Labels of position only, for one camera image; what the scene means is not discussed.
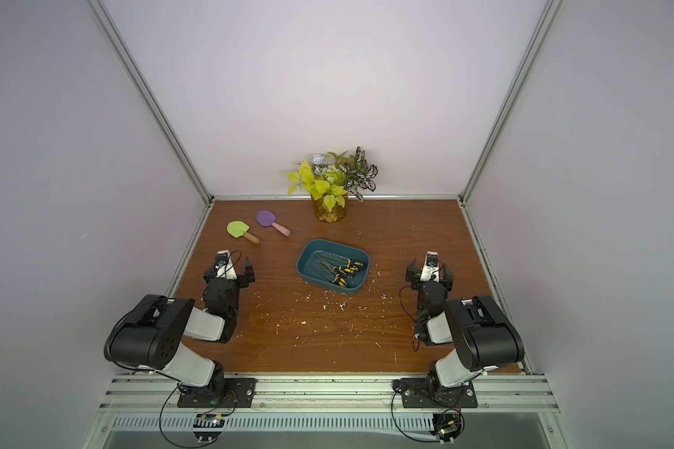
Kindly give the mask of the teal plastic storage box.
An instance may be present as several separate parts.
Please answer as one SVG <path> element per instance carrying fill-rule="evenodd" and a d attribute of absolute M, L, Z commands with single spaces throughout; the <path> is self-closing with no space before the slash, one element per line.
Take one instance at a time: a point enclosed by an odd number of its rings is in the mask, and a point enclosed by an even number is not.
<path fill-rule="evenodd" d="M 370 265 L 370 256 L 361 249 L 313 239 L 303 248 L 296 269 L 308 284 L 354 296 L 364 286 Z"/>

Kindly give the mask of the file tool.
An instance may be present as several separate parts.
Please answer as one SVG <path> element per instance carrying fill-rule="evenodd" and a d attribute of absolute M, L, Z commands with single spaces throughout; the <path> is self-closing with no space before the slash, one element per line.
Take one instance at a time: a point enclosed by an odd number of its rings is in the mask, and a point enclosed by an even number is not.
<path fill-rule="evenodd" d="M 322 254 L 316 257 L 315 268 L 329 277 L 345 277 L 342 266 L 334 265 L 329 258 L 325 258 Z"/>
<path fill-rule="evenodd" d="M 343 267 L 332 265 L 317 265 L 316 270 L 331 284 L 340 286 L 342 288 L 349 288 L 347 278 L 349 272 Z"/>
<path fill-rule="evenodd" d="M 346 267 L 350 269 L 364 269 L 365 268 L 365 263 L 361 262 L 359 260 L 345 257 L 345 256 L 339 256 L 338 254 L 330 254 L 330 253 L 325 253 L 324 258 L 328 260 L 330 263 L 333 263 L 335 265 L 341 266 L 341 267 Z"/>
<path fill-rule="evenodd" d="M 315 268 L 323 274 L 328 280 L 338 282 L 340 279 L 346 280 L 353 278 L 357 271 L 349 266 L 331 265 L 330 263 L 318 261 Z"/>
<path fill-rule="evenodd" d="M 332 284 L 340 285 L 340 286 L 342 286 L 342 287 L 345 287 L 345 286 L 347 285 L 346 278 L 344 278 L 344 277 L 334 277 L 334 278 L 333 278 L 333 277 L 326 276 L 324 273 L 318 271 L 316 268 L 315 268 L 315 270 L 316 270 L 316 271 L 317 271 L 323 278 L 325 278 L 326 280 L 330 281 Z"/>
<path fill-rule="evenodd" d="M 342 274 L 342 275 L 348 276 L 348 277 L 354 276 L 357 272 L 359 272 L 359 269 L 355 269 L 355 268 L 350 269 L 350 268 L 346 268 L 346 267 L 341 267 L 341 266 L 335 265 L 335 264 L 330 263 L 330 262 L 325 261 L 325 260 L 320 260 L 318 262 L 318 265 L 322 269 L 324 269 L 324 271 L 339 273 L 339 274 Z"/>

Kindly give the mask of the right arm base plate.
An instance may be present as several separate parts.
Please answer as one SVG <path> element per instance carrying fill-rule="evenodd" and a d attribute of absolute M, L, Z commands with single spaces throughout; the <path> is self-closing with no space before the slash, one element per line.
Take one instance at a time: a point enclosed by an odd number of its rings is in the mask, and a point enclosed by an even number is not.
<path fill-rule="evenodd" d="M 406 409 L 476 409 L 477 394 L 472 383 L 460 387 L 442 387 L 432 378 L 401 378 L 391 387 Z"/>

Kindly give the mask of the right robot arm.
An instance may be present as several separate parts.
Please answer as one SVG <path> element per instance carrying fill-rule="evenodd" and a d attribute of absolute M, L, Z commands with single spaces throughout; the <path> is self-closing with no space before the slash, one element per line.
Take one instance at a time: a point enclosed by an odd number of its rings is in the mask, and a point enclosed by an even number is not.
<path fill-rule="evenodd" d="M 422 266 L 412 261 L 406 282 L 418 294 L 416 340 L 427 346 L 452 346 L 428 371 L 426 388 L 433 400 L 445 402 L 477 377 L 523 361 L 522 337 L 492 296 L 449 296 L 454 274 L 438 254 L 428 252 Z"/>

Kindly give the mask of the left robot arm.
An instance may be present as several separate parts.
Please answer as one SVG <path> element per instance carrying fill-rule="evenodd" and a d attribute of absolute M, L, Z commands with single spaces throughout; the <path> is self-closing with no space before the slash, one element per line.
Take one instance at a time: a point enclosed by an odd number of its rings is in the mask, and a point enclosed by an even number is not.
<path fill-rule="evenodd" d="M 112 329 L 104 357 L 126 370 L 158 372 L 176 381 L 185 394 L 209 400 L 224 396 L 222 366 L 189 349 L 183 338 L 229 342 L 238 324 L 240 292 L 256 280 L 256 274 L 249 259 L 237 272 L 232 253 L 224 250 L 216 254 L 203 279 L 202 309 L 194 299 L 147 295 Z"/>

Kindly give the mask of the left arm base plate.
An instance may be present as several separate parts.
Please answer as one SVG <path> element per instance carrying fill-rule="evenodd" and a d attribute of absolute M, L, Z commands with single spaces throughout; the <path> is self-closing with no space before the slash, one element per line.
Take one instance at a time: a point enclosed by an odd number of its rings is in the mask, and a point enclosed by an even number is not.
<path fill-rule="evenodd" d="M 250 408 L 256 393 L 256 378 L 237 377 L 217 380 L 207 387 L 180 385 L 179 408 Z"/>

